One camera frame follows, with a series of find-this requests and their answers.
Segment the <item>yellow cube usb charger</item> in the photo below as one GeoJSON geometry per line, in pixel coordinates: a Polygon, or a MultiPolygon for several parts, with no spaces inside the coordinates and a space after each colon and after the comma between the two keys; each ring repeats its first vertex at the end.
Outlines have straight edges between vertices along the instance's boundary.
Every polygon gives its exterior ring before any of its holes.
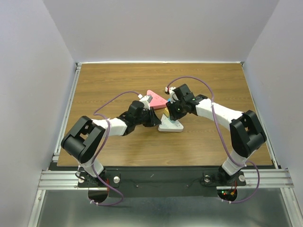
{"type": "Polygon", "coordinates": [[[169,117],[169,111],[168,111],[168,108],[165,108],[165,109],[164,109],[163,114],[164,114],[166,117],[169,117]]]}

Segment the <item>white triangular power strip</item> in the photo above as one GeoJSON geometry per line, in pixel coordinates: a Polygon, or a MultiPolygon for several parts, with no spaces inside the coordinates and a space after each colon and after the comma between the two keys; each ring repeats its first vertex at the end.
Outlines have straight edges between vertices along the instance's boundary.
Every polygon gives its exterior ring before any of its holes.
{"type": "Polygon", "coordinates": [[[173,121],[165,114],[161,117],[161,124],[158,126],[160,132],[182,132],[184,126],[178,121],[173,121]]]}

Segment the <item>pink triangular power strip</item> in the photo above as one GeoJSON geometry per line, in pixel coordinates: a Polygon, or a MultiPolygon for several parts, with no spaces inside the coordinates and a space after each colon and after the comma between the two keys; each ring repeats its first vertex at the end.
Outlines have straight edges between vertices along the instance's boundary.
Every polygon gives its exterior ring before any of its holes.
{"type": "Polygon", "coordinates": [[[152,96],[152,100],[150,102],[150,107],[153,107],[154,109],[166,108],[166,103],[167,103],[166,99],[164,99],[160,95],[156,94],[152,90],[147,90],[146,94],[152,96]]]}

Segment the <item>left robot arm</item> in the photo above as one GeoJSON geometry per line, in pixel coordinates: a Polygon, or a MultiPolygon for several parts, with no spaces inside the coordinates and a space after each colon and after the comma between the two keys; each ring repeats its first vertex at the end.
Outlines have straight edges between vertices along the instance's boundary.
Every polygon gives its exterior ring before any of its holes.
{"type": "Polygon", "coordinates": [[[138,125],[155,127],[161,124],[154,109],[143,101],[133,101],[128,110],[112,119],[93,120],[80,117],[61,141],[61,148],[75,158],[83,171],[76,172],[79,183],[119,187],[120,176],[106,175],[97,156],[110,136],[126,136],[138,125]]]}

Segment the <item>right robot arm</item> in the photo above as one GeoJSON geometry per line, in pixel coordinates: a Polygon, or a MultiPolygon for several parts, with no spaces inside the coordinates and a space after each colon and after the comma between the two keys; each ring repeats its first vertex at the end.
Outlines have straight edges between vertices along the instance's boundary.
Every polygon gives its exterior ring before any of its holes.
{"type": "Polygon", "coordinates": [[[186,84],[166,87],[165,93],[170,95],[166,106],[172,121],[189,113],[214,121],[221,139],[223,136],[219,125],[229,130],[232,151],[227,153],[227,159],[219,167],[218,180],[222,184],[232,182],[250,156],[267,141],[261,123],[252,110],[236,111],[219,105],[204,95],[195,96],[186,84]]]}

